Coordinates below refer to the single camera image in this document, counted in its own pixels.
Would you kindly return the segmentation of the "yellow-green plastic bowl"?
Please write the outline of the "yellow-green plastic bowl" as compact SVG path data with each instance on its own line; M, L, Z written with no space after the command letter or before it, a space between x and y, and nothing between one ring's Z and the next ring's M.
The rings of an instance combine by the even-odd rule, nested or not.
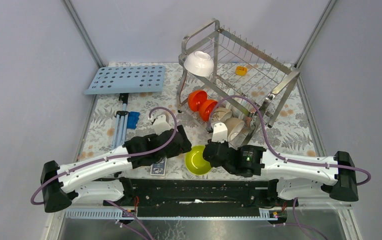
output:
M205 175L212 169L211 164L203 158L204 145L196 145L184 157L185 167L194 175Z

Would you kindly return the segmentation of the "white plastic bowl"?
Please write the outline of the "white plastic bowl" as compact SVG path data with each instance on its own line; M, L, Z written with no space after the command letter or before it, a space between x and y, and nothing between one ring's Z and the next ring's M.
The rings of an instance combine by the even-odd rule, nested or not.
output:
M199 77L209 77L214 71L214 60L203 51L192 52L183 65L187 71Z

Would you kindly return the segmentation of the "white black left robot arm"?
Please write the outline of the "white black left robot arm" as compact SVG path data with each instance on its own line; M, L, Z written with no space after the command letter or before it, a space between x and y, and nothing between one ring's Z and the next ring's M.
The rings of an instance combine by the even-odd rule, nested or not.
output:
M161 134L134 136L123 145L88 160L59 165L54 160L43 165L38 190L30 202L38 205L35 197L42 193L46 213L54 213L73 203L102 203L105 200L127 206L134 200L134 192L122 183L97 183L100 178L144 166L163 159L188 153L192 149L182 125Z

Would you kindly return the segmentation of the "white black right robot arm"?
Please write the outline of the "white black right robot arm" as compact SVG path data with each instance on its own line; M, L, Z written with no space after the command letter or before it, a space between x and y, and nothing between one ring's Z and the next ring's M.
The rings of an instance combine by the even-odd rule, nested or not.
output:
M273 154L262 146L234 149L227 142L210 142L202 156L212 167L223 167L229 174L245 178L262 176L277 182L265 193L272 206L284 200L324 195L341 202L359 200L355 164L345 151L334 156L309 157Z

